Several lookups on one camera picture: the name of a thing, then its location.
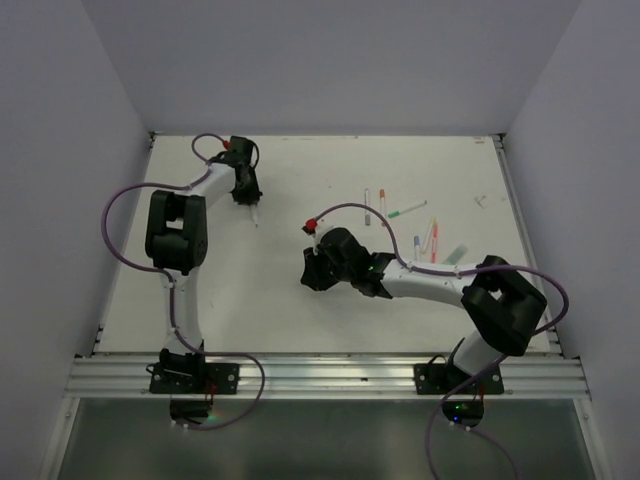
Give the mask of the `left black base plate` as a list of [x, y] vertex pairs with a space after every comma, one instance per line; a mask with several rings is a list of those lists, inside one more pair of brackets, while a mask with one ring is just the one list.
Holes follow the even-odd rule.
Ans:
[[202, 425], [212, 411], [214, 396], [235, 395], [239, 378], [236, 363], [207, 363], [200, 354], [174, 354], [163, 349], [156, 363], [146, 371], [151, 380], [149, 392], [160, 395], [201, 395], [202, 400], [171, 400], [172, 420]]

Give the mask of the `aluminium front rail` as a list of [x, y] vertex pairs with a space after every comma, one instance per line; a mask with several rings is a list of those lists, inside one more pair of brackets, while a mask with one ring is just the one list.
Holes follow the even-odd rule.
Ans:
[[[104, 354], [78, 358], [64, 387], [71, 398], [147, 399], [150, 355]], [[236, 399], [252, 399], [266, 375], [265, 400], [407, 400], [417, 396], [415, 356], [266, 355], [261, 367], [236, 359], [240, 366]], [[484, 377], [485, 398], [497, 400], [575, 400], [590, 396], [578, 360], [559, 356], [525, 356], [501, 363]]]

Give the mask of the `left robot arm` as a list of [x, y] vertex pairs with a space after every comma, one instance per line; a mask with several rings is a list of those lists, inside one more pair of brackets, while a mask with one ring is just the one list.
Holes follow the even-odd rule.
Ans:
[[232, 136], [205, 161], [205, 174], [186, 187], [160, 187], [150, 198], [145, 253], [163, 275], [168, 329], [151, 366], [153, 394], [234, 395], [239, 365], [209, 363], [198, 319], [198, 275], [208, 252], [208, 208], [229, 194], [239, 205], [261, 199], [257, 144]]

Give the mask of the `blue capped white pen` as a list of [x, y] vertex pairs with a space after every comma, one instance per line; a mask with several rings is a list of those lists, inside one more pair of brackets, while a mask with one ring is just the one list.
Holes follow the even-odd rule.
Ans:
[[250, 209], [250, 213], [251, 213], [251, 218], [253, 221], [253, 224], [256, 228], [259, 227], [259, 211], [258, 211], [258, 205], [257, 204], [253, 204], [249, 207]]

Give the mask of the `green capped white pen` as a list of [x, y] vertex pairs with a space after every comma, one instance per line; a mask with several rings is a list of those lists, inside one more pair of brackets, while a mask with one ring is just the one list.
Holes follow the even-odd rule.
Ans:
[[427, 204], [428, 204], [428, 201], [423, 200], [423, 201], [421, 201], [419, 203], [415, 203], [413, 205], [406, 206], [404, 208], [391, 211], [391, 212], [389, 212], [387, 214], [387, 218], [389, 218], [389, 219], [397, 218], [397, 217], [399, 217], [401, 215], [405, 215], [405, 214], [413, 212], [415, 210], [424, 208]]

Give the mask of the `pink capped pen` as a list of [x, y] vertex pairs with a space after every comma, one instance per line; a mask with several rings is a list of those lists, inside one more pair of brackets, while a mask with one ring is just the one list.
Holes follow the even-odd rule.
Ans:
[[433, 223], [433, 228], [431, 232], [431, 243], [430, 243], [430, 262], [437, 262], [437, 248], [438, 248], [438, 223], [435, 221]]

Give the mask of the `purple capped white pen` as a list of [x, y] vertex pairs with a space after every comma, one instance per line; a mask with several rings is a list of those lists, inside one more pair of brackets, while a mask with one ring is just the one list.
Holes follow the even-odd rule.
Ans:
[[421, 239], [418, 235], [413, 237], [413, 258], [416, 261], [421, 259]]

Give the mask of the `orange capped white pen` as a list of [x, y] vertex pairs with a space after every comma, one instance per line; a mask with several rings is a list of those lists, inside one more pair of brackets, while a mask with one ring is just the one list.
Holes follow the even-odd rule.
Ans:
[[386, 192], [384, 188], [379, 190], [379, 212], [382, 215], [383, 219], [386, 221], [387, 219], [387, 202], [386, 202]]

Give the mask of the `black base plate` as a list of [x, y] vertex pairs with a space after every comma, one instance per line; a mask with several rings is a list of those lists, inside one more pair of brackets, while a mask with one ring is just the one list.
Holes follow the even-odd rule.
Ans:
[[146, 371], [151, 380], [149, 392], [160, 395], [201, 395], [202, 400], [171, 400], [172, 420], [202, 425], [212, 411], [214, 396], [235, 395], [239, 378], [236, 363], [207, 363], [200, 354], [174, 354], [163, 349], [156, 363]]
[[452, 360], [438, 363], [438, 359], [444, 357], [437, 355], [427, 363], [413, 366], [416, 393], [445, 396], [456, 390], [440, 406], [442, 415], [457, 425], [478, 426], [485, 414], [485, 397], [505, 393], [500, 369], [495, 367], [479, 379], [468, 382], [470, 375], [455, 367]]

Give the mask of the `grey capped white pen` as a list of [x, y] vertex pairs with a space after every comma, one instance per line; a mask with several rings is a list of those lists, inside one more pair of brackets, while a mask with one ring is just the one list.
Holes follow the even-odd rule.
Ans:
[[365, 226], [369, 227], [371, 226], [371, 213], [368, 210], [368, 208], [371, 206], [371, 202], [370, 202], [370, 190], [368, 188], [364, 189], [364, 202], [363, 204], [366, 206], [365, 208], [365, 214], [364, 214], [364, 223]]

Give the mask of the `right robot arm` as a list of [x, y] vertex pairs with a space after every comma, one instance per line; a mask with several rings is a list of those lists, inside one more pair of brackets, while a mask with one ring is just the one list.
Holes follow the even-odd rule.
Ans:
[[486, 256], [462, 275], [451, 265], [410, 265], [395, 253], [371, 253], [342, 227], [303, 231], [314, 245], [303, 251], [301, 284], [313, 291], [348, 283], [371, 298], [422, 299], [466, 311], [475, 331], [427, 375], [440, 388], [468, 392], [488, 364], [524, 355], [547, 308], [546, 297], [498, 256]]

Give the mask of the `yellow capped white pen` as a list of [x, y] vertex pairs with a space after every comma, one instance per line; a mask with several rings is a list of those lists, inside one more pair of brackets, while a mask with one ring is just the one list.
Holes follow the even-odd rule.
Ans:
[[425, 254], [428, 251], [429, 243], [431, 242], [431, 239], [433, 238], [433, 230], [434, 230], [435, 225], [436, 225], [436, 217], [433, 216], [429, 220], [426, 232], [425, 232], [424, 236], [422, 237], [421, 247], [420, 247], [420, 251], [421, 251], [422, 254]]

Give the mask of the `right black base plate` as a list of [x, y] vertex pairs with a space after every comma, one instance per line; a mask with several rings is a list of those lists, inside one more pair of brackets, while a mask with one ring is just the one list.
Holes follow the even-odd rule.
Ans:
[[485, 397], [505, 393], [500, 369], [495, 367], [479, 379], [468, 382], [470, 375], [455, 367], [452, 360], [438, 363], [438, 359], [444, 357], [437, 355], [427, 363], [413, 366], [416, 393], [445, 396], [456, 390], [440, 406], [442, 415], [457, 425], [478, 426], [485, 414]]

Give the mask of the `green highlighter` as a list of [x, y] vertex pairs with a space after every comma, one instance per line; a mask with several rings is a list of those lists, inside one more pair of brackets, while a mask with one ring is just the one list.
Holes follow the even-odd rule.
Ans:
[[457, 265], [465, 257], [468, 252], [466, 245], [458, 245], [444, 260], [441, 261], [443, 265]]

